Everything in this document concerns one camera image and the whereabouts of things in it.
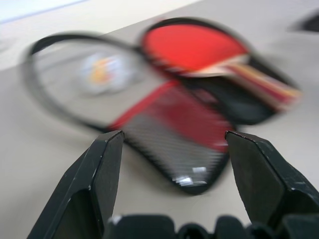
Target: red rubber paddle face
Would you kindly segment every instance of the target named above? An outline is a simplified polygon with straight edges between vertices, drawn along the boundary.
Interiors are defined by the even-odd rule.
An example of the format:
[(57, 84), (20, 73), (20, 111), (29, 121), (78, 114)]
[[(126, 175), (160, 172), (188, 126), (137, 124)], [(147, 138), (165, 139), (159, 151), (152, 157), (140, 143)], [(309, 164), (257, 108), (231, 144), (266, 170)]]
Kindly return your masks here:
[(163, 64), (193, 72), (247, 53), (234, 38), (204, 26), (181, 24), (151, 30), (144, 38), (147, 53)]

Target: wooden paddle handle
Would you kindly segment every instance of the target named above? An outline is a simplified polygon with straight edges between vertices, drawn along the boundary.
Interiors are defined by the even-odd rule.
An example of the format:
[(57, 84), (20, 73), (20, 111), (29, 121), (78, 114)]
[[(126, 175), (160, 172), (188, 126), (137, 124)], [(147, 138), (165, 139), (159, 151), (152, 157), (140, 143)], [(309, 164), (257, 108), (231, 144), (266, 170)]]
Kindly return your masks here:
[(287, 110), (301, 96), (299, 90), (258, 71), (250, 65), (231, 63), (222, 67), (228, 73), (225, 74), (228, 79), (250, 91), (276, 111)]

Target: beige floor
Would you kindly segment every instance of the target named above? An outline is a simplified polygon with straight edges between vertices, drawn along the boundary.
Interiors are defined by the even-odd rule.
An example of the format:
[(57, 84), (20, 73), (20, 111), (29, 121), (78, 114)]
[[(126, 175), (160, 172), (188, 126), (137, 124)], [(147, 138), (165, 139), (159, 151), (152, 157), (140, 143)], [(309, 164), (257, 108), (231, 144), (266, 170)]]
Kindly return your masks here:
[[(319, 34), (287, 32), (315, 2), (205, 0), (163, 17), (200, 16), (222, 22), (301, 85), (305, 95), (293, 110), (243, 130), (270, 140), (319, 189)], [(143, 21), (112, 35), (134, 42), (153, 22)], [(0, 238), (26, 238), (63, 172), (96, 134), (40, 110), (25, 92), (17, 68), (0, 73), (0, 109)], [(188, 197), (126, 147), (114, 212), (168, 214), (177, 227), (197, 222), (208, 230), (224, 214), (249, 222), (230, 165), (208, 193)]]

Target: white table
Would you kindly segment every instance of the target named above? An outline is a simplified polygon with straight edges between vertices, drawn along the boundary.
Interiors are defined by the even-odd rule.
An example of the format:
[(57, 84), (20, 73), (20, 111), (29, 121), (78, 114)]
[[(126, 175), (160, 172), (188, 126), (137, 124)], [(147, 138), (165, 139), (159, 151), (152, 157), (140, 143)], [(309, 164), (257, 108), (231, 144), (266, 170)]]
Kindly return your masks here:
[[(287, 114), (243, 130), (266, 138), (319, 189), (319, 35), (287, 32), (316, 6), (307, 1), (206, 0), (164, 14), (200, 16), (228, 25), (290, 75), (304, 91), (301, 103)], [(154, 19), (111, 35), (135, 42)], [(0, 238), (26, 238), (64, 171), (96, 137), (44, 113), (25, 92), (17, 68), (0, 73)], [(178, 192), (144, 159), (125, 147), (115, 214), (161, 213), (177, 227), (186, 222), (212, 230), (219, 215), (249, 219), (229, 165), (206, 194)]]

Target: table surface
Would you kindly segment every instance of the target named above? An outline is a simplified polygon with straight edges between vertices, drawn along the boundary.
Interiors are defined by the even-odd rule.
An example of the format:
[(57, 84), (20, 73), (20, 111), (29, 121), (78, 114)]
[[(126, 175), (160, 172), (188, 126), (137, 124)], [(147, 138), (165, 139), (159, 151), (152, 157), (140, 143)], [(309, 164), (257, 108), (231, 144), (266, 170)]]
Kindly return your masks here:
[[(197, 16), (221, 22), (241, 33), (300, 85), (303, 99), (291, 111), (260, 125), (243, 127), (242, 131), (268, 139), (319, 189), (319, 34), (291, 30), (316, 6), (315, 1), (231, 2), (205, 0), (164, 17)], [(110, 35), (135, 43), (152, 23), (154, 19), (149, 19)], [(27, 237), (64, 171), (97, 135), (42, 111), (23, 87), (19, 68), (0, 72), (0, 78), (0, 238), (19, 239)], [(190, 197), (124, 147), (114, 214), (131, 213), (167, 214), (177, 228), (196, 222), (212, 230), (216, 218), (225, 214), (249, 223), (231, 165), (209, 192)]]

